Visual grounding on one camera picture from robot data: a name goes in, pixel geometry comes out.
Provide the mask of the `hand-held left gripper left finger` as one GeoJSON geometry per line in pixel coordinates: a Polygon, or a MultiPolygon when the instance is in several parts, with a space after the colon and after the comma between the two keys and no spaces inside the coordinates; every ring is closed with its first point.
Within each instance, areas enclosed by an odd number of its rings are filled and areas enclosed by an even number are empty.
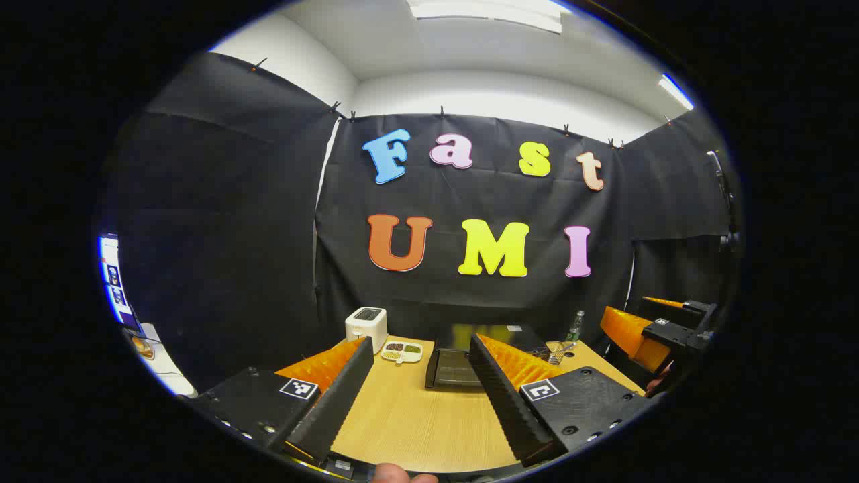
{"type": "Polygon", "coordinates": [[[182,400],[256,449],[318,466],[373,364],[373,341],[360,335],[281,370],[248,367],[182,400]]]}

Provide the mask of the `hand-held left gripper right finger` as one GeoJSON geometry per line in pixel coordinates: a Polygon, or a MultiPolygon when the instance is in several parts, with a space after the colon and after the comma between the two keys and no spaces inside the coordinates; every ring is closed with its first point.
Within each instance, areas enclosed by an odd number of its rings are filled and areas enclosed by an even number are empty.
{"type": "Polygon", "coordinates": [[[595,367],[564,372],[482,334],[470,338],[468,358],[525,467],[592,446],[657,403],[595,367]]]}

